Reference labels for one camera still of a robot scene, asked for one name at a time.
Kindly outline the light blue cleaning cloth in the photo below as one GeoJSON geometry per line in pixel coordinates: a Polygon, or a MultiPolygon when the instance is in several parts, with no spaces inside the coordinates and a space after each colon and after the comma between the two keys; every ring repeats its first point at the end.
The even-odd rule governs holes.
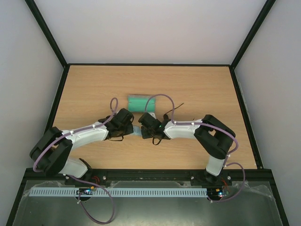
{"type": "Polygon", "coordinates": [[[133,135],[142,136],[141,128],[139,126],[133,126],[133,135]]]}

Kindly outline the grey felt glasses case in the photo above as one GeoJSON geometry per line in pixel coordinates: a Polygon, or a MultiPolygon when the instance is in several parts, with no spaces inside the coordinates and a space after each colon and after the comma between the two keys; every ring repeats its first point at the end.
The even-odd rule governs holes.
{"type": "Polygon", "coordinates": [[[155,112],[155,103],[156,99],[152,98],[149,95],[129,95],[127,96],[128,105],[127,109],[133,113],[154,113],[155,112]]]}

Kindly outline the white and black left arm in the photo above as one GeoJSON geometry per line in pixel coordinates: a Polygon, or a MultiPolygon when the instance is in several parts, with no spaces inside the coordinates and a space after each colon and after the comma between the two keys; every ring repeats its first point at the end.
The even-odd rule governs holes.
{"type": "Polygon", "coordinates": [[[70,157],[71,151],[112,138],[119,137],[122,141],[124,136],[133,133],[133,120],[133,114],[122,108],[86,127],[73,130],[59,130],[57,127],[48,129],[30,151],[34,171],[43,172],[48,177],[56,174],[83,177],[88,171],[88,164],[84,160],[70,157]]]}

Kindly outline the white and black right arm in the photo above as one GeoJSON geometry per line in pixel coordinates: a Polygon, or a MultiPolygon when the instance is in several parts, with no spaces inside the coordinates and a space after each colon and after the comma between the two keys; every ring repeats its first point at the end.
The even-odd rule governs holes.
{"type": "Polygon", "coordinates": [[[144,113],[138,122],[144,139],[159,142],[176,138],[197,140],[209,154],[204,178],[212,185],[221,180],[221,171],[229,154],[238,148],[235,133],[209,114],[195,121],[172,121],[165,115],[163,121],[159,121],[151,113],[144,113]]]}

